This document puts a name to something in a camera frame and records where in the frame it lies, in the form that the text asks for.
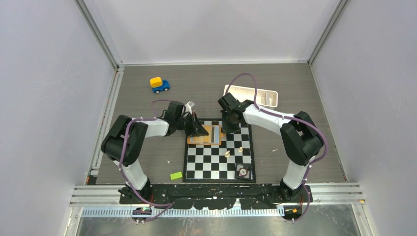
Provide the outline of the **credit cards stack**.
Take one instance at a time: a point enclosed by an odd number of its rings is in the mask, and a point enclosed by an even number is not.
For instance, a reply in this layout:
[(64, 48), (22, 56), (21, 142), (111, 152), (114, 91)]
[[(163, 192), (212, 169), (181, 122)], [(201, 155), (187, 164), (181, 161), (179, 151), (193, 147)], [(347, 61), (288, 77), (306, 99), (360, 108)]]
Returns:
[(270, 98), (270, 93), (269, 92), (265, 93), (264, 98), (265, 98), (265, 105), (271, 106), (271, 98)]

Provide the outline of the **white rectangular plastic tray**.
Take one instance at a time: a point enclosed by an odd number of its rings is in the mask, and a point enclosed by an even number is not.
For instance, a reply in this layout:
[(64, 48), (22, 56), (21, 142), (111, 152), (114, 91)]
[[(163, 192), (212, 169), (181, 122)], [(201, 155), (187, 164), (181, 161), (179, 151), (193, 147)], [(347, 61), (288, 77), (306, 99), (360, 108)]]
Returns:
[[(265, 93), (270, 93), (271, 98), (271, 106), (265, 105)], [(234, 85), (225, 85), (224, 86), (224, 95), (230, 93), (232, 96), (238, 100), (239, 102), (243, 102), (245, 100), (255, 101), (258, 106), (262, 106), (265, 108), (274, 109), (278, 106), (278, 92), (273, 90), (266, 90), (258, 88), (255, 90), (254, 88), (249, 87), (242, 87), (242, 86), (234, 86)]]

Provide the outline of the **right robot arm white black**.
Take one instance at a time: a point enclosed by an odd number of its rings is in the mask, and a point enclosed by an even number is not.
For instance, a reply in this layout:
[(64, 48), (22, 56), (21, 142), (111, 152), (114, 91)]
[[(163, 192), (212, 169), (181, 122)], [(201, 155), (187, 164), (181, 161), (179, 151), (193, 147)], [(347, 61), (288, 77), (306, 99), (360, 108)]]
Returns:
[(280, 181), (280, 194), (288, 202), (298, 198), (311, 164), (325, 145), (322, 133), (309, 114), (280, 113), (262, 108), (251, 100), (240, 102), (231, 93), (221, 97), (218, 104), (222, 108), (223, 132), (234, 133), (240, 125), (249, 124), (280, 135), (289, 158), (287, 171)]

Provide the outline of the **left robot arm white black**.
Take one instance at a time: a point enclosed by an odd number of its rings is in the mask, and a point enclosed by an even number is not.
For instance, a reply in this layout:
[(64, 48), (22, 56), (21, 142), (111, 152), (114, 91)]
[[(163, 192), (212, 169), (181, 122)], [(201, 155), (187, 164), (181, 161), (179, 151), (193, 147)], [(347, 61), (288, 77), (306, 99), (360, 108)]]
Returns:
[(117, 117), (102, 141), (101, 151), (117, 165), (125, 180), (125, 188), (121, 193), (140, 204), (150, 203), (151, 182), (139, 161), (146, 138), (166, 137), (178, 130), (183, 131), (188, 137), (209, 135), (193, 112), (193, 106), (192, 101), (186, 104), (170, 101), (167, 109), (158, 117)]

